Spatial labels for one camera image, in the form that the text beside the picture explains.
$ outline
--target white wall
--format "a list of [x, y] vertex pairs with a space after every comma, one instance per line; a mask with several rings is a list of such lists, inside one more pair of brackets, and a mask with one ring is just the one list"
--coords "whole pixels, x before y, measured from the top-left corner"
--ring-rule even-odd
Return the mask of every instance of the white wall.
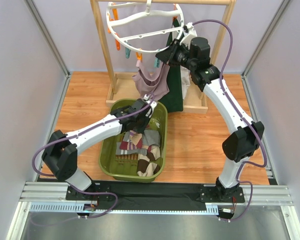
[[[35, 3], [42, 15], [53, 40], [55, 41], [67, 67], [71, 71], [105, 71], [106, 66], [98, 38], [97, 29], [94, 23], [89, 0], [35, 0]], [[274, 16], [281, 0], [237, 0], [230, 27], [234, 35], [234, 45], [232, 56], [228, 62], [226, 71], [241, 73], [257, 44], [261, 40], [267, 26]], [[101, 12], [105, 22], [105, 11], [107, 2], [101, 2]], [[154, 8], [172, 10], [170, 4], [154, 4]], [[119, 9], [119, 17], [123, 18], [137, 9], [143, 10], [145, 7], [135, 9]], [[204, 5], [182, 5], [185, 22], [195, 22], [201, 19], [222, 19], [223, 6]], [[144, 33], [145, 27], [151, 30], [161, 30], [171, 26], [170, 18], [151, 18], [131, 23], [123, 27], [122, 36], [132, 33]], [[199, 36], [206, 37], [213, 47], [216, 38], [218, 25], [216, 23], [203, 23], [198, 26]], [[228, 35], [222, 46], [217, 66], [223, 64], [228, 51]], [[125, 59], [125, 50], [117, 52], [114, 38], [107, 34], [112, 62], [116, 71], [135, 71], [135, 54], [129, 59]], [[166, 36], [155, 37], [142, 42], [144, 46], [151, 46], [158, 49], [165, 46]], [[154, 55], [149, 55], [144, 61], [149, 68], [153, 67]]]
[[0, 240], [31, 157], [43, 145], [65, 77], [23, 0], [0, 0]]
[[248, 84], [265, 125], [275, 176], [288, 185], [300, 220], [300, 0], [291, 1]]

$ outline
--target white hanger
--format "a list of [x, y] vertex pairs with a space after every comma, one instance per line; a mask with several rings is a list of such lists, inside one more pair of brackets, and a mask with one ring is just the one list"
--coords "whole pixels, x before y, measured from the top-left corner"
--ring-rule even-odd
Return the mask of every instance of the white hanger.
[[[144, 3], [141, 2], [127, 2], [127, 3], [123, 3], [123, 4], [116, 4], [114, 5], [113, 2], [109, 2], [107, 10], [106, 10], [106, 22], [108, 25], [108, 28], [112, 34], [112, 36], [120, 42], [120, 44], [122, 44], [124, 47], [134, 51], [134, 52], [138, 52], [138, 53], [144, 53], [144, 54], [152, 54], [152, 53], [158, 53], [161, 52], [165, 49], [167, 49], [168, 47], [165, 48], [161, 48], [161, 49], [156, 49], [156, 50], [144, 50], [143, 48], [136, 48], [133, 47], [131, 45], [128, 44], [129, 40], [133, 40], [133, 39], [142, 39], [142, 38], [146, 38], [146, 37], [150, 37], [150, 36], [155, 36], [155, 35], [159, 35], [159, 34], [167, 34], [170, 32], [178, 32], [178, 36], [177, 39], [180, 39], [183, 33], [183, 26], [184, 26], [184, 17], [183, 17], [183, 12], [181, 7], [179, 6], [179, 4], [174, 4], [176, 6], [176, 10], [173, 11], [161, 11], [161, 10], [151, 10], [151, 2], [152, 0], [147, 0], [146, 2], [146, 9], [144, 12], [138, 12], [136, 14], [133, 14], [129, 17], [123, 18], [123, 19], [119, 19], [119, 20], [113, 20], [110, 21], [110, 10], [111, 9], [119, 9], [119, 8], [125, 8], [125, 7], [131, 7], [131, 6], [136, 6], [136, 5], [141, 5]], [[148, 16], [163, 16], [163, 17], [173, 17], [173, 16], [180, 16], [180, 27], [174, 27], [174, 28], [169, 28], [169, 29], [165, 29], [165, 30], [160, 30], [160, 31], [154, 31], [154, 32], [149, 32], [149, 33], [143, 33], [143, 34], [139, 34], [139, 35], [134, 35], [134, 36], [126, 36], [126, 37], [119, 37], [116, 32], [113, 30], [113, 27], [117, 27], [117, 26], [122, 26], [125, 24], [128, 24], [132, 21], [135, 21], [137, 19], [141, 19], [141, 18], [145, 18]]]

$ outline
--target laundry basket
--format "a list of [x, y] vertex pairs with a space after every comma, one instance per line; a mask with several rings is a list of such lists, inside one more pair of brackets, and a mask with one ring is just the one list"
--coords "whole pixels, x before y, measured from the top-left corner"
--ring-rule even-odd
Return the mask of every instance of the laundry basket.
[[[118, 100], [112, 105], [111, 111], [127, 105], [132, 105], [134, 102], [134, 99]], [[116, 180], [140, 183], [150, 183], [154, 181], [155, 178], [161, 174], [165, 165], [167, 118], [168, 113], [165, 106], [158, 102], [149, 123], [150, 128], [152, 130], [158, 130], [161, 136], [161, 157], [155, 161], [161, 169], [157, 174], [143, 177], [137, 175], [138, 154], [115, 155], [116, 143], [122, 141], [125, 133], [109, 137], [103, 141], [99, 159], [101, 170]]]

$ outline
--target mauve cloth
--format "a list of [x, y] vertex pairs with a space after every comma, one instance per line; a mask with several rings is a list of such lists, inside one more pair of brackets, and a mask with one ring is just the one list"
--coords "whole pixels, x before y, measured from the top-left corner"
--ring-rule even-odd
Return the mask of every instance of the mauve cloth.
[[153, 92], [154, 100], [160, 100], [164, 95], [169, 93], [169, 88], [166, 79], [169, 73], [170, 66], [161, 62], [160, 67], [157, 68], [153, 75], [151, 75], [144, 67], [142, 62], [138, 60], [136, 67], [139, 68], [138, 73], [132, 76], [135, 82], [135, 87], [140, 93], [140, 97], [145, 94]]

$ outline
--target wooden rack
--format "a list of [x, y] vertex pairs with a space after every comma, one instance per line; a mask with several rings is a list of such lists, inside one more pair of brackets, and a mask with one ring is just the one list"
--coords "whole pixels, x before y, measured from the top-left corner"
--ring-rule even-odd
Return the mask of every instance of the wooden rack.
[[[152, 0], [152, 3], [163, 4], [202, 4], [202, 5], [222, 5], [226, 6], [222, 21], [228, 24], [233, 12], [233, 8], [236, 0]], [[99, 33], [100, 43], [105, 59], [105, 64], [110, 76], [111, 86], [109, 88], [108, 96], [106, 99], [106, 105], [111, 106], [117, 100], [120, 99], [137, 99], [140, 95], [135, 88], [135, 84], [132, 80], [133, 72], [114, 72], [109, 47], [106, 41], [106, 34], [102, 21], [102, 15], [98, 2], [108, 2], [108, 0], [90, 0], [91, 7], [94, 15], [95, 24]], [[124, 0], [116, 0], [115, 2], [126, 2]], [[134, 0], [136, 3], [146, 3], [146, 0]], [[224, 39], [226, 29], [223, 26], [219, 27], [219, 31], [215, 40], [215, 44], [211, 54], [211, 64], [215, 64], [217, 55], [220, 51], [222, 41]], [[183, 111], [185, 113], [207, 113], [207, 97], [204, 93], [201, 93], [199, 88], [191, 83], [187, 91], [186, 98], [184, 100]]]

